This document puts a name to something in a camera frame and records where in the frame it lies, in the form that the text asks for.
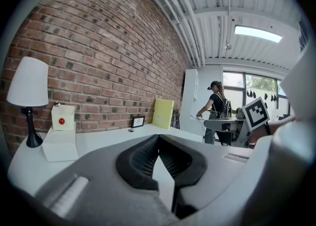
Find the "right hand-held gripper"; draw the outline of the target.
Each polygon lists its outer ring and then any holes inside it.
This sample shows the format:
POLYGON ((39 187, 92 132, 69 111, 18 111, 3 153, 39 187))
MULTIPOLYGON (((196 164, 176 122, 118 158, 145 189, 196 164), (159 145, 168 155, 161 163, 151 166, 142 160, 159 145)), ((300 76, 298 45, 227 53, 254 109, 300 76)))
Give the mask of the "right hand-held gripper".
POLYGON ((270 120, 269 113, 262 97, 258 97, 252 102, 242 107, 249 131, 266 124, 270 120))

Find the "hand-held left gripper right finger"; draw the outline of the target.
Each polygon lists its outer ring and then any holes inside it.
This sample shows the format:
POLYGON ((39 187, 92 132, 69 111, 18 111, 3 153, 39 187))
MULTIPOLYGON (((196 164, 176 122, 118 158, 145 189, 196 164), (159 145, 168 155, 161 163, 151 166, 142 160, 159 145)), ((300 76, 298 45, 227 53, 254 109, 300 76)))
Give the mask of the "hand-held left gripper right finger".
POLYGON ((237 177, 252 149, 158 137, 159 156, 175 182, 172 212, 183 219, 213 202, 237 177))

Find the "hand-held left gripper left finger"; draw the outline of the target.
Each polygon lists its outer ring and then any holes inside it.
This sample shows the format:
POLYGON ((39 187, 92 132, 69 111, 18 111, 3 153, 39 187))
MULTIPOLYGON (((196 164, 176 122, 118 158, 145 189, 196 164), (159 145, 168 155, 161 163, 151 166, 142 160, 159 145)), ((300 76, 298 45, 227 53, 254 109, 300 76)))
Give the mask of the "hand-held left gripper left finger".
POLYGON ((153 169, 158 135, 103 147, 49 179, 35 199, 70 226, 170 226, 153 169))

